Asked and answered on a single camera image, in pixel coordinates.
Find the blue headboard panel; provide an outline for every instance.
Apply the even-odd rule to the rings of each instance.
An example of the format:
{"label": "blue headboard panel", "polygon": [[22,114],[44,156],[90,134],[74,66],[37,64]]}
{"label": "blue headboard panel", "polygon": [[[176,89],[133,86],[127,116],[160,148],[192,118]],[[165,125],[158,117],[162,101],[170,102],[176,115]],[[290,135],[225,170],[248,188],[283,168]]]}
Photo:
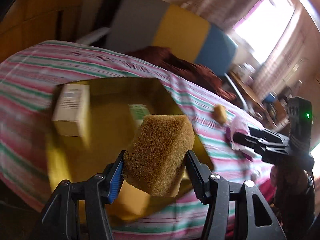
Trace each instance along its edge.
{"label": "blue headboard panel", "polygon": [[217,76],[223,76],[229,70],[237,47],[237,44],[228,35],[216,25],[211,24],[207,39],[195,63],[205,65]]}

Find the brown blanket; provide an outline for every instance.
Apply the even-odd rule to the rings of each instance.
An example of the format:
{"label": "brown blanket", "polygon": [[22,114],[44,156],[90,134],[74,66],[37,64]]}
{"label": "brown blanket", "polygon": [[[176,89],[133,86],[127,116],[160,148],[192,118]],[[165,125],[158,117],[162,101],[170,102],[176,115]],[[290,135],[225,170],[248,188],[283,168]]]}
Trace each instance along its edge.
{"label": "brown blanket", "polygon": [[172,54],[170,48],[149,46],[145,49],[127,53],[129,56],[145,60],[159,66],[184,79],[197,84],[223,99],[233,102],[236,95],[221,88],[222,81],[209,68],[201,64],[193,64]]}

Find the metal bolt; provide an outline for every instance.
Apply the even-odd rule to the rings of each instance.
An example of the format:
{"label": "metal bolt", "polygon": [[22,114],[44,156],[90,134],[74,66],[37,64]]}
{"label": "metal bolt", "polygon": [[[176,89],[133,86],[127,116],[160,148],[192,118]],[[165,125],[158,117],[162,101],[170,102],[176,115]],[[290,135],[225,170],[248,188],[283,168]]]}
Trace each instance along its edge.
{"label": "metal bolt", "polygon": [[102,173],[97,173],[94,178],[95,179],[103,179],[104,175]]}
{"label": "metal bolt", "polygon": [[62,186],[67,186],[67,185],[69,184],[69,180],[64,179],[64,180],[62,180],[62,181],[60,182],[60,184],[61,184]]}
{"label": "metal bolt", "polygon": [[218,180],[220,179],[220,175],[217,173],[211,174],[211,179]]}
{"label": "metal bolt", "polygon": [[245,185],[246,185],[247,187],[253,187],[253,186],[254,186],[254,182],[253,182],[252,180],[246,180],[246,181],[245,181]]}

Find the striped bedsheet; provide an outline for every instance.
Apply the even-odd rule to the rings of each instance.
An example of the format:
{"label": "striped bedsheet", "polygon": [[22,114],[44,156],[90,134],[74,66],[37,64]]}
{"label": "striped bedsheet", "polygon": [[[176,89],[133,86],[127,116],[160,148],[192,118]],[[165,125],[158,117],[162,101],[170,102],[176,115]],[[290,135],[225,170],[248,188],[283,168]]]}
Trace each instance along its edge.
{"label": "striped bedsheet", "polygon": [[[259,166],[269,179],[271,165],[256,158],[253,164],[225,143],[225,129],[211,116],[222,104],[228,119],[243,115],[250,125],[262,125],[246,112],[217,95],[143,60],[91,46],[46,41],[20,51],[0,64],[0,178],[27,204],[40,211],[51,191],[46,170],[45,131],[50,120],[46,109],[58,84],[106,77],[155,77],[171,93],[190,121],[217,173],[242,183]],[[194,192],[161,212],[114,228],[116,239],[193,239],[200,236],[207,206]],[[230,204],[230,224],[235,205]]]}

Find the wooden table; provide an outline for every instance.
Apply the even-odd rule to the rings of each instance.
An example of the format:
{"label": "wooden table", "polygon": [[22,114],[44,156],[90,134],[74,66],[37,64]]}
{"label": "wooden table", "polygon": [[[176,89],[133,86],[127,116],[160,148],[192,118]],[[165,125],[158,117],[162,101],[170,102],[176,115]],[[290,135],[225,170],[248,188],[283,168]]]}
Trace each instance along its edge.
{"label": "wooden table", "polygon": [[240,92],[242,93],[242,96],[246,99],[249,100],[253,103],[253,107],[258,108],[261,112],[263,112],[263,114],[266,116],[267,121],[268,121],[268,125],[266,128],[274,128],[276,127],[275,123],[273,122],[273,120],[271,119],[268,111],[264,108],[261,100],[257,97],[257,95],[255,94],[255,92],[252,90],[251,87],[249,87],[248,85],[244,84],[240,78],[238,78],[238,76],[236,74],[234,74],[232,71],[229,72],[229,76],[232,78],[232,80],[235,82],[236,86],[238,87],[238,89],[240,90]]}

